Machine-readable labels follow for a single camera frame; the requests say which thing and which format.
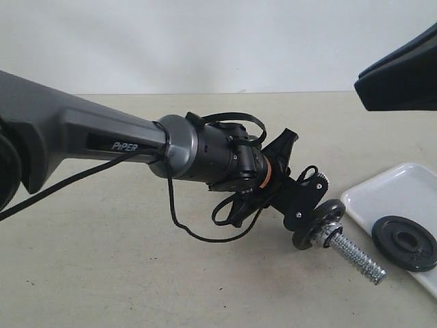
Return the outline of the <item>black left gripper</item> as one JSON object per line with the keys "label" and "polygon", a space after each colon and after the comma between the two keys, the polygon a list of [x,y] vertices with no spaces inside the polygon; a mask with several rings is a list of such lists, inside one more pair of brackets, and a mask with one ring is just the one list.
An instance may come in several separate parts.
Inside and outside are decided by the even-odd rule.
{"label": "black left gripper", "polygon": [[298,135],[288,128],[265,146],[262,159],[266,173],[264,180],[252,192],[238,193],[235,198],[235,226],[263,208],[273,207],[283,215],[285,222],[295,217],[296,199],[300,193],[299,184],[290,178],[288,167],[292,147]]}

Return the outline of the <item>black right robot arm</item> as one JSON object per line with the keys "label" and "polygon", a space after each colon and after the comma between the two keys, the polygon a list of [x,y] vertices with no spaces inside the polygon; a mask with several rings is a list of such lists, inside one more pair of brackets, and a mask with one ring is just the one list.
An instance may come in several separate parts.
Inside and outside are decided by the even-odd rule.
{"label": "black right robot arm", "polygon": [[436,24],[358,75],[367,111],[436,110]]}

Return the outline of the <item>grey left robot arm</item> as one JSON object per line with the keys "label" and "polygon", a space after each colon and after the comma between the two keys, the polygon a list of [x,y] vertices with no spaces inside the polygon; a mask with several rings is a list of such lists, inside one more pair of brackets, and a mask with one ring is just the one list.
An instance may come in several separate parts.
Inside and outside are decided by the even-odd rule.
{"label": "grey left robot arm", "polygon": [[169,182],[201,182],[227,192],[223,225],[251,214],[289,208],[296,190],[288,166],[297,134],[285,129],[265,143],[238,112],[169,114],[156,121],[1,73],[1,218],[67,185],[123,162],[138,162]]}

